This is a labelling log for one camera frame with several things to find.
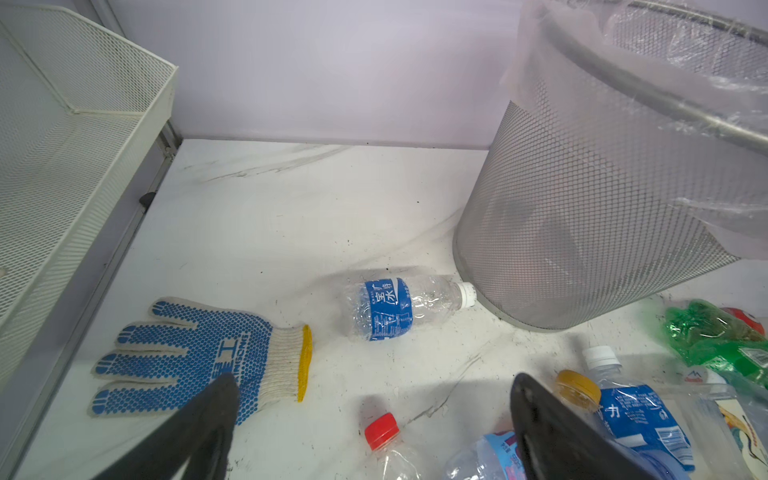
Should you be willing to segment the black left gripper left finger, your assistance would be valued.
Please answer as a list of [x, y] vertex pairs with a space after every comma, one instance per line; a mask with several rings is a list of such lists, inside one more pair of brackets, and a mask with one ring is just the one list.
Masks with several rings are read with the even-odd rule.
[[192, 398], [99, 479], [223, 479], [239, 409], [230, 373]]

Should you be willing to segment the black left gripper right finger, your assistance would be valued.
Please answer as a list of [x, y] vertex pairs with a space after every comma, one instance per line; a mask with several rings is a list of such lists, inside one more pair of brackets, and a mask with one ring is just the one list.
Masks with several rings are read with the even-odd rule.
[[651, 479], [527, 373], [515, 376], [510, 412], [528, 479]]

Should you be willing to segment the white cap blue label bottle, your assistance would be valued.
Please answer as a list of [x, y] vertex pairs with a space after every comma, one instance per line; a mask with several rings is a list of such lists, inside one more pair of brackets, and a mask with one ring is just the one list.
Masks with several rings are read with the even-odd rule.
[[695, 471], [691, 443], [656, 391], [626, 377], [609, 346], [587, 348], [583, 356], [612, 439], [655, 478], [688, 479]]

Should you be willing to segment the clear bottle white yellow label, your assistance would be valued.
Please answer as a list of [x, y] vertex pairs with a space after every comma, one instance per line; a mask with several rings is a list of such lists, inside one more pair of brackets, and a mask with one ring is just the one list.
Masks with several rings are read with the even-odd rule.
[[705, 367], [681, 372], [676, 401], [700, 479], [765, 479], [767, 453], [735, 389]]

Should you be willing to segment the clear bottle blue label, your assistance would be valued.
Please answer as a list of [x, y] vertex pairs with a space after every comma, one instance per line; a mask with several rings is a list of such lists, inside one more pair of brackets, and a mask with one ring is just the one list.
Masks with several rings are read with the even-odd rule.
[[346, 287], [341, 314], [355, 338], [379, 342], [442, 324], [477, 299], [472, 283], [449, 276], [388, 277]]

